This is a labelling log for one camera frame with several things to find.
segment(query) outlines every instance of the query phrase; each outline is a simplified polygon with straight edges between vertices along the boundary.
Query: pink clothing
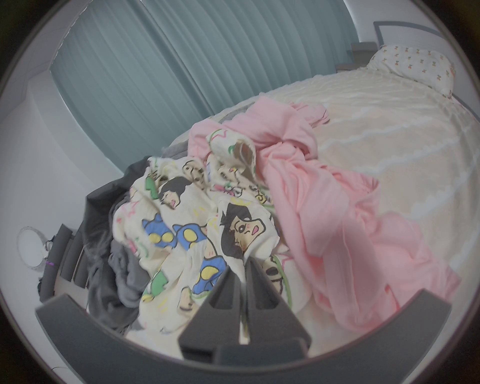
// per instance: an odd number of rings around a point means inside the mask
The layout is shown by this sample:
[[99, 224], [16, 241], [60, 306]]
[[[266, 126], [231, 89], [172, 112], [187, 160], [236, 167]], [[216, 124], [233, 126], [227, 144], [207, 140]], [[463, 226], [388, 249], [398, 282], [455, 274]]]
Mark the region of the pink clothing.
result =
[[263, 96], [222, 125], [196, 123], [188, 155], [205, 161], [205, 138], [221, 128], [252, 139], [257, 173], [270, 189], [291, 254], [317, 304], [342, 326], [371, 330], [422, 288], [451, 300], [460, 278], [433, 257], [416, 223], [396, 213], [378, 216], [378, 180], [317, 160], [311, 125], [327, 119], [324, 107]]

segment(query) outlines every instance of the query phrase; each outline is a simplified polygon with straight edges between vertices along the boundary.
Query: pile of clothes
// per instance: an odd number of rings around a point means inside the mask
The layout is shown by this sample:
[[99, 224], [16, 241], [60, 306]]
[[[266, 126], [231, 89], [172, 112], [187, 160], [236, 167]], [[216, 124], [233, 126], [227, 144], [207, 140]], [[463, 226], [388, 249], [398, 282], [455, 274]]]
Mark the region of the pile of clothes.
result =
[[169, 148], [90, 194], [90, 313], [170, 334], [227, 266], [245, 282], [248, 257], [294, 313], [313, 296], [350, 330], [377, 327], [423, 288], [451, 300], [459, 277], [414, 222], [378, 215], [378, 181], [317, 159], [312, 127], [328, 120], [323, 106], [261, 96], [195, 124], [186, 156]]

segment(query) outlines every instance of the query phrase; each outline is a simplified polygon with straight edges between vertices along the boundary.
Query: headboard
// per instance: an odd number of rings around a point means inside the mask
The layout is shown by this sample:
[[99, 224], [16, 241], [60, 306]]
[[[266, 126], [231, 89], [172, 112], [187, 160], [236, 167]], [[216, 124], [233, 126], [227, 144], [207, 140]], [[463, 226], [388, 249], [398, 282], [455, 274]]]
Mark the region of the headboard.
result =
[[456, 70], [454, 97], [480, 121], [480, 97], [460, 57], [440, 32], [421, 24], [400, 21], [376, 21], [373, 26], [380, 46], [401, 43], [446, 55]]

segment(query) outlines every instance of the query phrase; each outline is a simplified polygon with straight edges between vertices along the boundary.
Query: curtain fold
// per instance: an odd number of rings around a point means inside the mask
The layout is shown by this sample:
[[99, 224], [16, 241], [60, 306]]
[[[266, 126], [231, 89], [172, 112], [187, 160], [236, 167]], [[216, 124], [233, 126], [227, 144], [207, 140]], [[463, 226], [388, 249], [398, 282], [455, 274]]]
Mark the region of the curtain fold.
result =
[[356, 41], [342, 0], [94, 0], [50, 70], [125, 170], [224, 108], [334, 73]]

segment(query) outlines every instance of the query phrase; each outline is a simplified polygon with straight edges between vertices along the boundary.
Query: bed sheet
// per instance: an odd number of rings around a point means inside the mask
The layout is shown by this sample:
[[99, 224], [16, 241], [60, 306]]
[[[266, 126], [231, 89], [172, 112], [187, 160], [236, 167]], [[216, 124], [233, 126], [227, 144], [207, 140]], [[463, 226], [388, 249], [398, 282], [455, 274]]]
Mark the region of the bed sheet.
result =
[[[426, 364], [458, 325], [479, 282], [480, 123], [461, 104], [423, 84], [364, 68], [315, 76], [267, 95], [285, 103], [322, 103], [331, 120], [314, 129], [319, 160], [378, 178], [380, 212], [416, 220], [434, 254], [462, 277], [452, 314]], [[211, 118], [219, 121], [256, 98]], [[313, 335], [311, 356], [359, 337], [313, 302], [299, 318]]]

